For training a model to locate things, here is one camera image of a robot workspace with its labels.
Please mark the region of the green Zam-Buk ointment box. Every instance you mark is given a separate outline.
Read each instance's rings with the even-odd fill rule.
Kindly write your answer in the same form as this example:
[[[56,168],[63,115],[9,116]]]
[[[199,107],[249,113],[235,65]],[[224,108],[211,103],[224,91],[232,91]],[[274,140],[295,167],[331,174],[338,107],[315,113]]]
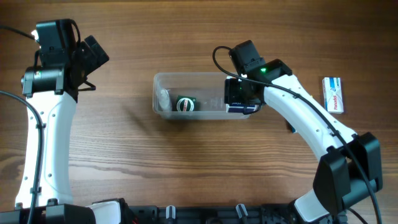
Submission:
[[[176,110],[179,112],[194,111],[197,99],[191,96],[178,95],[176,102]]]

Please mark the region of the white Panadol caplet box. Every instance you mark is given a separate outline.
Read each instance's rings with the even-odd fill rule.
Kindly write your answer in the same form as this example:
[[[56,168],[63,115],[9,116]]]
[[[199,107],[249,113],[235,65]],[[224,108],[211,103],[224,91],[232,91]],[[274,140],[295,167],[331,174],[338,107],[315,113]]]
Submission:
[[[329,113],[344,112],[341,78],[325,77],[322,80],[324,108]]]

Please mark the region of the white calamine lotion bottle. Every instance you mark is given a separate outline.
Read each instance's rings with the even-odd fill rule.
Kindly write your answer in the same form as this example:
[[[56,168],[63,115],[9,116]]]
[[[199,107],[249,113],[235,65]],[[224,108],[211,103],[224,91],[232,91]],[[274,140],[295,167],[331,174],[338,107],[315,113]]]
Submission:
[[[162,111],[171,111],[172,110],[172,103],[170,99],[170,95],[168,90],[161,88],[157,92],[159,106]]]

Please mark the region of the white Hansaplast plaster box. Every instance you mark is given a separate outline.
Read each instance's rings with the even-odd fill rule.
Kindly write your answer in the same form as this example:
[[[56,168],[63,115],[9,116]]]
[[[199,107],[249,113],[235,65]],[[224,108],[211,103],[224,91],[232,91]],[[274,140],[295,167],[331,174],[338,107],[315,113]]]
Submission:
[[[243,115],[255,113],[257,109],[257,105],[243,105],[240,103],[226,105],[226,111],[228,113],[241,113]]]

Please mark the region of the blue VapoDrops lozenge box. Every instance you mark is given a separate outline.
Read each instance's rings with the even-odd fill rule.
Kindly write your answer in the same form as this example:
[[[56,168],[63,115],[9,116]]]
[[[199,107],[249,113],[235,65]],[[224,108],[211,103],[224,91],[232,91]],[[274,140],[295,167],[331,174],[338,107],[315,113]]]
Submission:
[[[288,125],[288,128],[291,130],[292,133],[297,133],[297,130],[290,123],[287,123],[287,125]]]

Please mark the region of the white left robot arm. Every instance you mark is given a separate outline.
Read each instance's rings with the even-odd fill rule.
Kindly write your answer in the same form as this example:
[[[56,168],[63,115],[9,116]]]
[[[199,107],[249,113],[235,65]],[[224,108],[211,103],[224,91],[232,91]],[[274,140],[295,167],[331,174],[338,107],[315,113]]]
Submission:
[[[29,119],[23,180],[15,209],[1,213],[1,223],[133,223],[134,214],[123,198],[73,204],[68,161],[70,131],[80,85],[89,90],[87,76],[109,60],[92,36],[40,39],[35,57],[42,64],[25,71],[21,83]]]

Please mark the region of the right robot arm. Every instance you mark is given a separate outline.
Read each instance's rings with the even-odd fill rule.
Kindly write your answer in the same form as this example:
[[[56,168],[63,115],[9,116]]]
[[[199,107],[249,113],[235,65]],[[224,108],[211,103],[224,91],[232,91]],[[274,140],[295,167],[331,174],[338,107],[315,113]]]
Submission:
[[[382,189],[380,143],[358,135],[327,112],[303,88],[284,62],[260,56],[232,59],[237,71],[228,80],[227,103],[267,105],[301,135],[318,159],[312,189],[289,205],[293,223],[313,223],[351,210],[370,198],[382,222],[376,192]]]

